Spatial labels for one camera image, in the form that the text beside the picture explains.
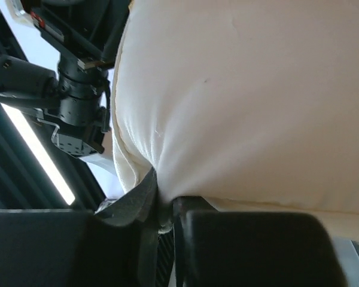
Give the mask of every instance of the white fabric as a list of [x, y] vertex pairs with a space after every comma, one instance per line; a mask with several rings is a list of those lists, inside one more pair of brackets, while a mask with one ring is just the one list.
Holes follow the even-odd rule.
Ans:
[[359, 0], [135, 0], [115, 67], [125, 192], [317, 216], [359, 240]]

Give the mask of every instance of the gray surface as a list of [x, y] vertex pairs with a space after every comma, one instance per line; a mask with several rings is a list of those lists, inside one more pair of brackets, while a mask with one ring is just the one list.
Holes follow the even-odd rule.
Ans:
[[346, 274], [349, 287], [359, 287], [359, 256], [348, 239], [334, 238], [334, 248]]

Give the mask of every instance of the red component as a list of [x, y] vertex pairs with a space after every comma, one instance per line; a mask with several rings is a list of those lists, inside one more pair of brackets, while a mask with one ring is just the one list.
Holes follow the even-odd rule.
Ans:
[[39, 15], [37, 15], [33, 11], [31, 11], [31, 17], [32, 17], [32, 19], [35, 19], [38, 22], [40, 28], [45, 29], [45, 21]]

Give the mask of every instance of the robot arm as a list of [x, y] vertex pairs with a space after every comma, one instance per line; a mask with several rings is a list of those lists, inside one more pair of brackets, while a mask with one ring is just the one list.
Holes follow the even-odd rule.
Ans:
[[114, 66], [128, 6], [129, 0], [48, 0], [33, 7], [35, 27], [60, 52], [58, 80], [53, 71], [2, 56], [0, 103], [56, 126], [52, 142], [74, 157], [103, 153], [110, 121], [107, 70]]

